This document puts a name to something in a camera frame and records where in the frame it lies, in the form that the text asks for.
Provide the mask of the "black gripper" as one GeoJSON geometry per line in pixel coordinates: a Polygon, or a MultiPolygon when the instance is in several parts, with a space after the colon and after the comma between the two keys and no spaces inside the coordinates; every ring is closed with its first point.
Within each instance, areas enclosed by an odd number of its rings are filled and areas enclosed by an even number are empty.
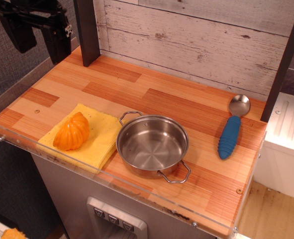
{"type": "Polygon", "coordinates": [[[20,53],[35,47],[32,28],[41,29],[54,65],[71,54],[73,31],[66,12],[57,0],[0,0],[0,21],[14,47],[20,53]]]}

